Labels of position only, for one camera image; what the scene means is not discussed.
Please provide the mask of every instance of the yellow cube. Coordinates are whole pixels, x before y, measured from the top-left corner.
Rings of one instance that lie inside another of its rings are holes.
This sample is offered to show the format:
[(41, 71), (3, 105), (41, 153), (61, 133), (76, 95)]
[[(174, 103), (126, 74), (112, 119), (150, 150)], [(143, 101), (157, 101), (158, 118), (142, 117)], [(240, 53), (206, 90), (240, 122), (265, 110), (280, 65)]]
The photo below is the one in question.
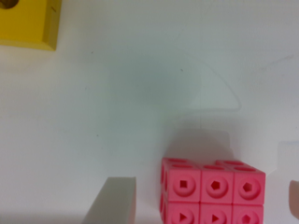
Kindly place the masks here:
[(0, 0), (0, 45), (56, 50), (62, 0)]

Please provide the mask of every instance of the pink plastic block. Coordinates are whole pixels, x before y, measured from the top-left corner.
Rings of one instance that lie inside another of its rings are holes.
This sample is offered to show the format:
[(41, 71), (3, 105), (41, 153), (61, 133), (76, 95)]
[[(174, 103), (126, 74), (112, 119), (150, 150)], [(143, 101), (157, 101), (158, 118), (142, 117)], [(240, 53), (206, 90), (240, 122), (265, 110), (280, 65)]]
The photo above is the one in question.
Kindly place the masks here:
[(216, 165), (222, 165), (225, 167), (235, 167), (235, 166), (249, 166), (243, 161), (215, 161)]
[(198, 224), (199, 203), (164, 203), (164, 224)]
[(203, 224), (231, 224), (232, 223), (231, 204), (200, 204), (200, 223)]
[(201, 202), (232, 203), (234, 173), (219, 165), (200, 165), (202, 171)]
[(263, 207), (233, 205), (233, 224), (263, 224)]
[(233, 203), (262, 205), (265, 173), (248, 166), (236, 166), (231, 169), (235, 173)]
[(162, 192), (169, 202), (200, 201), (201, 171), (191, 161), (163, 158)]

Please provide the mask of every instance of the square hole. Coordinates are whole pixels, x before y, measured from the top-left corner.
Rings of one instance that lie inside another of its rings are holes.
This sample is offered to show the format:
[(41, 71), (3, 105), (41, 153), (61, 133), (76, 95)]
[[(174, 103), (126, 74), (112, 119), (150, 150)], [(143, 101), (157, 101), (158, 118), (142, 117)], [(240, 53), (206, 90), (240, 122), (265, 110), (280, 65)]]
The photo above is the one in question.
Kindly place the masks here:
[(186, 189), (188, 187), (188, 182), (186, 180), (181, 180), (180, 183), (179, 183), (179, 186), (182, 189)]

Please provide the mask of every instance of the triangle symbol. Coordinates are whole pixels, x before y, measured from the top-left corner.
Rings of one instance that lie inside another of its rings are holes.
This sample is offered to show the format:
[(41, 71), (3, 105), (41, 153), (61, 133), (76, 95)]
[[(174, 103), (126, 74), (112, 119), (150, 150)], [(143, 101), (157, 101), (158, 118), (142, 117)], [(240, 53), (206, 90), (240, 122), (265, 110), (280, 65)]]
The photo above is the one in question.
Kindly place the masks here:
[(187, 217), (185, 216), (185, 215), (183, 215), (183, 214), (179, 214), (179, 222), (181, 222), (181, 221), (183, 221), (183, 220), (185, 220)]
[(212, 222), (216, 222), (216, 221), (218, 221), (219, 220), (219, 218), (218, 217), (216, 217), (216, 216), (212, 216)]

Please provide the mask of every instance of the pink cube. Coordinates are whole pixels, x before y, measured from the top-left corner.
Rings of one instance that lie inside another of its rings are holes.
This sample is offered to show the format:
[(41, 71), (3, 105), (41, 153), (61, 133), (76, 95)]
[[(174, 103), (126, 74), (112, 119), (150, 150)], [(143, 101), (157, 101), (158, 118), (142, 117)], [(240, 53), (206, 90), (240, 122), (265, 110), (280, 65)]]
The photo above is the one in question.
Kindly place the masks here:
[(164, 224), (198, 224), (199, 203), (164, 203)]
[(233, 224), (263, 224), (263, 207), (260, 205), (233, 205)]
[(232, 203), (234, 173), (219, 165), (200, 165), (201, 202), (202, 203)]
[(232, 205), (201, 203), (200, 204), (200, 222), (203, 224), (231, 224), (232, 223)]
[(235, 173), (233, 203), (264, 203), (265, 173), (248, 166), (231, 168)]
[(163, 158), (162, 192), (169, 202), (200, 202), (201, 171), (191, 161)]

